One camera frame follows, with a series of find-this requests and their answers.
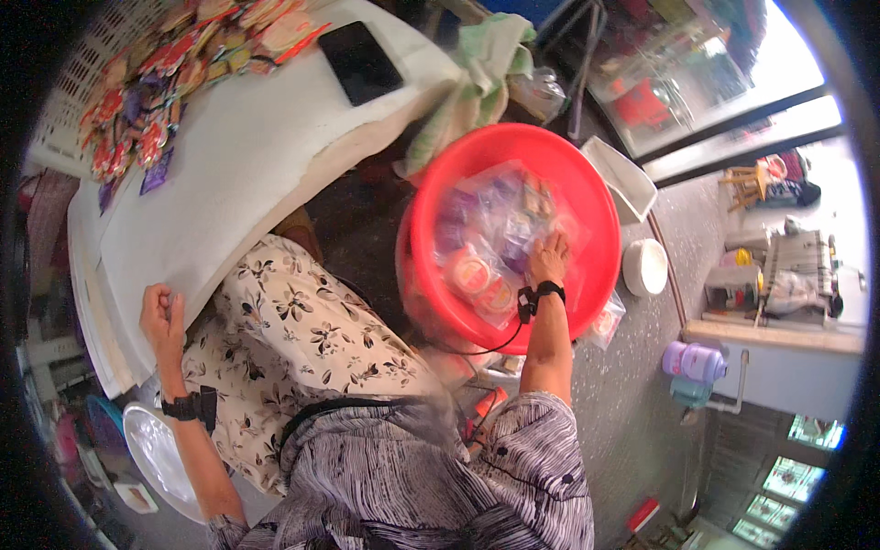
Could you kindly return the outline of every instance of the gray floor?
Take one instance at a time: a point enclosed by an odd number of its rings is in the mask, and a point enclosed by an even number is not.
[[[328,269],[356,284],[379,314],[401,334],[409,324],[400,310],[394,279],[393,243],[409,192],[388,184],[376,189],[352,172],[308,205]],[[721,251],[729,198],[716,178],[692,180],[660,192],[654,211],[669,247],[689,314],[702,307],[702,282]],[[354,220],[340,224],[340,220]],[[622,230],[623,245],[651,237],[647,224]],[[583,459],[590,476],[596,549],[614,548],[627,537],[626,521],[645,498],[665,510],[689,510],[700,476],[704,419],[682,427],[682,407],[669,397],[660,370],[665,346],[680,330],[672,294],[639,298],[622,279],[617,291],[627,308],[611,346],[602,351],[577,342],[573,408]],[[233,476],[248,519],[258,519],[277,500]],[[204,547],[203,528],[177,514],[155,492],[156,515],[138,516],[113,497],[123,521],[144,548]]]

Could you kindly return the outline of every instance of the glass panel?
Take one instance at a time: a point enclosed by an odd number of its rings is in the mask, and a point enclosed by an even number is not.
[[[843,437],[843,424],[826,422],[809,416],[795,417],[788,431],[788,439],[800,441],[817,449],[837,449]]]
[[[611,12],[589,87],[634,157],[825,81],[771,0],[766,14],[696,13],[654,26]]]
[[[791,525],[792,520],[795,519],[797,510],[781,502],[776,502],[772,498],[758,495],[745,513],[756,517],[765,524],[785,531]]]
[[[644,170],[652,180],[664,180],[716,160],[832,128],[840,121],[837,103],[825,96],[674,151],[647,163]]]
[[[779,542],[779,536],[767,529],[761,529],[755,524],[740,519],[737,526],[733,528],[733,534],[748,540],[759,548],[773,548]]]
[[[764,481],[764,490],[798,502],[807,502],[823,475],[825,470],[822,468],[779,457]]]

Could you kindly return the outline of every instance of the stained glass window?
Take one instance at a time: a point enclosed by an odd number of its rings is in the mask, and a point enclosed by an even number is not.
[[[776,533],[770,532],[767,529],[761,529],[744,519],[739,520],[732,532],[738,537],[748,540],[753,545],[759,548],[766,548],[767,550],[770,550],[779,542],[779,535]]]
[[[807,502],[823,475],[825,470],[822,468],[779,457],[764,481],[764,490],[798,502]]]
[[[795,416],[788,431],[788,439],[808,444],[818,449],[837,449],[843,437],[843,424],[826,422],[810,416]]]
[[[772,498],[758,495],[745,513],[761,520],[765,524],[785,531],[794,521],[797,510],[781,502],[776,502]]]

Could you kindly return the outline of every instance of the striped shirt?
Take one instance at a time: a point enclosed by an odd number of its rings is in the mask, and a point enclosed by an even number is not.
[[[558,397],[513,399],[473,461],[440,407],[373,403],[294,419],[288,496],[252,528],[212,517],[211,547],[593,548],[575,417]]]

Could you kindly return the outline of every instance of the smartphone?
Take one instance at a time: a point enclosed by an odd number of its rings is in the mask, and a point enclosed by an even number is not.
[[[352,106],[363,105],[403,85],[394,63],[361,21],[322,34],[318,45]]]

